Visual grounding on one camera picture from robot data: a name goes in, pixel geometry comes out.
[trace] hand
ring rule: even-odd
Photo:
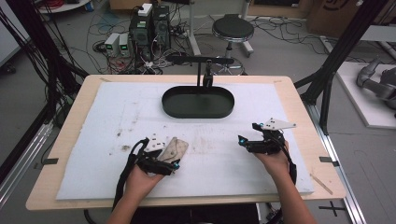
[[[289,142],[285,141],[286,150],[289,150]],[[279,151],[276,154],[265,155],[262,153],[254,153],[254,155],[264,164],[268,174],[274,175],[289,174],[289,162],[285,153]]]
[[[126,181],[123,197],[141,202],[162,179],[163,175],[150,176],[135,165]]]

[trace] metal bar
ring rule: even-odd
[[[312,80],[307,91],[302,94],[303,101],[308,102],[311,105],[313,105],[320,94],[326,90],[327,94],[324,94],[322,97],[324,110],[321,110],[320,116],[323,117],[323,119],[320,125],[327,123],[327,120],[325,119],[327,119],[327,114],[329,113],[328,105],[331,97],[329,88],[332,85],[331,81],[334,78],[336,71],[340,68],[350,51],[353,50],[354,46],[359,42],[387,2],[387,0],[364,1],[361,8],[343,32],[329,57],[319,70],[310,77],[306,77],[301,81],[296,82],[295,86],[300,87],[302,84],[306,84],[307,81]]]
[[[319,121],[319,112],[316,106],[314,105],[307,105],[305,104],[306,111],[308,112],[309,116],[312,119],[312,122],[314,123],[314,126],[318,132],[318,135],[320,139],[322,140],[322,144],[329,153],[329,156],[332,158],[332,161],[338,161],[339,166],[334,167],[335,171],[337,172],[338,176],[341,179],[341,182],[344,185],[344,188],[346,189],[346,197],[343,199],[343,202],[346,206],[346,210],[348,212],[348,215],[350,217],[350,220],[352,223],[355,224],[363,224],[366,223],[366,220],[364,218],[363,212],[361,211],[361,208],[359,206],[358,200],[355,197],[355,194],[353,193],[352,187],[350,186],[347,176],[344,172],[343,166],[341,162],[338,159],[337,152],[335,151],[335,148],[332,144],[332,140],[329,135],[324,133],[320,125],[318,123]]]
[[[187,30],[187,36],[189,37],[190,40],[190,46],[192,48],[192,52],[194,53],[195,56],[198,56],[201,55],[201,51],[199,50],[198,43],[194,35],[194,16],[195,16],[194,4],[195,1],[190,0],[190,30]]]
[[[0,186],[0,210],[3,208],[9,196],[23,178],[27,169],[32,164],[32,161],[35,159],[37,153],[43,147],[52,131],[52,128],[52,122],[41,125],[32,142],[20,156],[20,159],[13,166],[12,170],[8,173],[6,180]]]

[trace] black pole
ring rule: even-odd
[[[309,105],[314,105],[324,91],[319,124],[325,134],[328,134],[327,118],[332,79],[387,2],[387,0],[365,0],[319,70],[313,75],[294,83],[296,88],[311,83],[307,91],[301,95],[302,100]]]

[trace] black oval bowl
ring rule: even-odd
[[[222,87],[177,86],[163,94],[163,111],[177,119],[222,119],[233,105],[233,94]]]

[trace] gray floor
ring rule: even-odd
[[[114,14],[108,10],[106,3],[97,6],[93,13],[77,9],[56,15],[59,27],[75,59],[90,73],[99,74],[103,70],[95,68],[88,55],[88,51],[102,68],[106,68],[105,58],[92,51],[92,44],[106,39],[98,34],[100,25],[97,23],[115,24],[127,27],[129,15],[127,13]],[[309,35],[304,22],[302,26],[290,24],[288,30],[300,36]],[[211,33],[211,19],[209,17],[196,20],[195,27],[202,28],[197,34]],[[122,31],[120,26],[114,27],[113,32]],[[269,34],[280,36],[279,30],[268,31]],[[288,76],[293,81],[300,80],[317,71],[327,55],[323,46],[316,39],[308,39],[305,43],[312,43],[313,48],[304,44],[291,44],[275,39],[263,30],[256,29],[250,40],[255,52],[246,57],[245,52],[238,46],[233,49],[233,56],[244,64],[249,75]],[[285,38],[295,38],[296,35],[284,33]],[[198,44],[205,56],[223,54],[226,43],[211,35],[198,35]],[[375,55],[381,55],[386,63],[394,61],[374,43],[361,42],[354,48],[350,61],[370,61]],[[16,74],[0,74],[0,162],[15,147],[21,136],[27,130],[45,103],[44,84],[35,74],[27,58],[18,53],[12,60],[17,68]],[[165,74],[196,74],[196,66],[172,66],[163,69]],[[393,174],[396,168],[396,132],[366,128],[358,112],[349,100],[340,82],[335,79],[332,89],[331,110],[329,115],[329,132],[336,148],[340,162],[346,176],[361,206],[367,223],[392,223],[396,220],[396,178]],[[52,139],[59,132],[53,131],[49,141],[43,146],[35,162],[39,162],[44,149],[50,145]],[[0,210],[2,223],[86,223],[82,210],[62,210],[48,212],[31,212],[25,208],[25,203],[40,171],[34,165],[27,171],[19,185]],[[341,201],[332,202],[335,207],[344,208]],[[330,207],[329,201],[307,202],[318,223],[349,223],[347,212],[329,209],[319,209],[320,206]],[[97,223],[104,223],[109,209],[90,210],[92,218]]]

